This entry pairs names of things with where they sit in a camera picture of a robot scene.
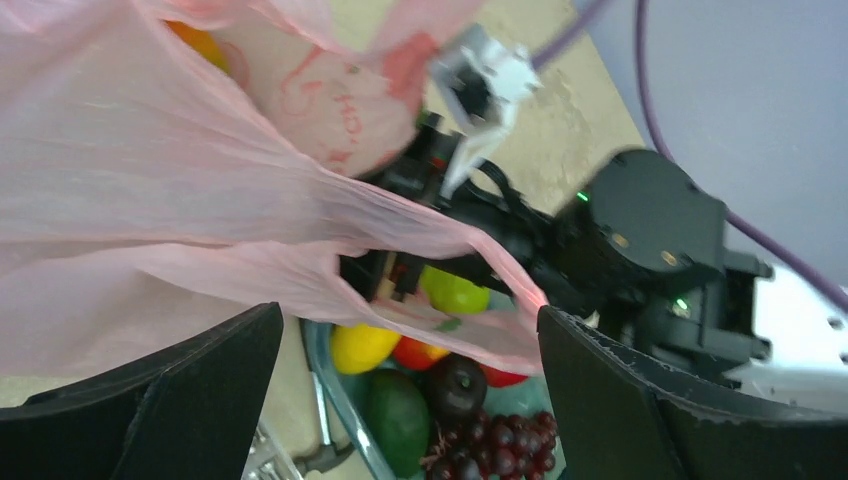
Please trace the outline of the pink plastic bag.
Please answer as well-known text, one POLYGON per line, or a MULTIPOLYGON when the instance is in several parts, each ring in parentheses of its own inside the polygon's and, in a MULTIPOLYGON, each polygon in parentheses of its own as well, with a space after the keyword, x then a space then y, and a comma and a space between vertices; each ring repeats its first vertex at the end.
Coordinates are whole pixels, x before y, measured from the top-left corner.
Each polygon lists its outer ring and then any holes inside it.
POLYGON ((427 61, 479 9, 400 1, 359 53, 325 1, 3 2, 2 374, 84 378, 265 302, 538 374, 546 297, 518 262, 359 180, 411 140, 427 61), (370 305, 338 273, 369 249, 479 253, 518 310, 370 305))

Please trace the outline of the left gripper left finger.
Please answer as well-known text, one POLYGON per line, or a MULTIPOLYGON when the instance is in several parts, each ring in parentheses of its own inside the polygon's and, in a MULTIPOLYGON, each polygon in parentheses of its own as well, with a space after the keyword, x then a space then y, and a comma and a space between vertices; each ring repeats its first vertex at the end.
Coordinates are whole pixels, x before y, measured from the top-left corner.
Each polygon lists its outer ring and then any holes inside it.
POLYGON ((284 320, 253 307, 166 349, 1 412, 5 479, 237 479, 284 320))

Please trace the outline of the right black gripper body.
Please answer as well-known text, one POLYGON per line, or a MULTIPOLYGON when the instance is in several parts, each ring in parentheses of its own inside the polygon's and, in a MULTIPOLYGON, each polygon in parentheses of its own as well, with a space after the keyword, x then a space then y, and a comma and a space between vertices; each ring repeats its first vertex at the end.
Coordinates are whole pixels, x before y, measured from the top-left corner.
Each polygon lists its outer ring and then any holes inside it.
MULTIPOLYGON (((467 179, 445 199, 440 188, 447 167, 464 136, 438 131, 442 117, 430 113, 419 123, 412 142, 387 166, 362 179, 408 200, 430 207, 467 225, 474 226, 500 243, 520 262, 530 260, 530 208, 497 165, 485 160, 478 171, 499 192, 489 193, 467 179)), ((447 259, 426 259, 408 253, 371 250, 361 257, 341 258, 341 275, 362 297, 374 299, 383 280, 395 283, 405 297, 413 292, 426 267, 456 275, 481 287, 510 294, 479 253, 447 259)))

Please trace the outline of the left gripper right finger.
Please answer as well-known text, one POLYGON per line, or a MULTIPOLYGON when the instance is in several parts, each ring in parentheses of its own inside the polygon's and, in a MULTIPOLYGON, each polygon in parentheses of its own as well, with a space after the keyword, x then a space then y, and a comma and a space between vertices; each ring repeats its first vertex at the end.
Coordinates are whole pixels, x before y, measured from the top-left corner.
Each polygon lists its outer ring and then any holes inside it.
POLYGON ((570 479, 843 479, 844 416, 749 396, 545 306, 538 341, 570 479))

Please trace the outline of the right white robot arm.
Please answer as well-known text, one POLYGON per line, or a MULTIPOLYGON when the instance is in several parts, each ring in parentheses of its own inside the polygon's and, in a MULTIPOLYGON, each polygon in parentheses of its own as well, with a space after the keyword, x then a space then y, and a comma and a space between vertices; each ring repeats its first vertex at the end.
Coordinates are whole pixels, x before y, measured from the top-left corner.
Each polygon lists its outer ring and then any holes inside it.
POLYGON ((531 208, 491 161, 489 193, 466 181, 439 194, 461 142, 429 115, 412 143, 365 181, 496 240, 574 315, 716 384, 773 401, 833 408, 847 393, 847 313, 794 271, 724 243, 725 204, 645 149, 615 154, 556 214, 531 208))

